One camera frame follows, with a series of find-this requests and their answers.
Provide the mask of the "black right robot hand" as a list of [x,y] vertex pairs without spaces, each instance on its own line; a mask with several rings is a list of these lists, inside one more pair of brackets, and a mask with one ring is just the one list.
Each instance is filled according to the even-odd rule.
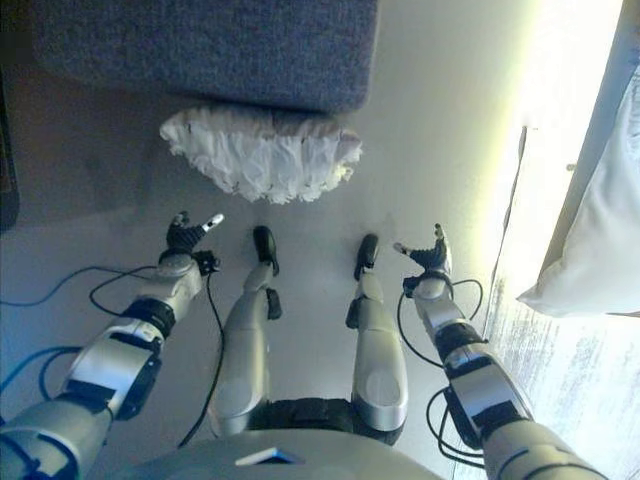
[[431,248],[411,248],[401,242],[395,242],[393,249],[425,270],[451,273],[451,251],[446,233],[440,223],[434,225],[434,245]]

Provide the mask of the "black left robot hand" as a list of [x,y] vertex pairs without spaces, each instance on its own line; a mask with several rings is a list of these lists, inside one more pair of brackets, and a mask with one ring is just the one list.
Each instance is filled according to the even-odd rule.
[[222,213],[217,213],[204,223],[191,224],[187,211],[177,213],[167,230],[165,253],[168,255],[191,255],[197,244],[224,220],[225,216]]

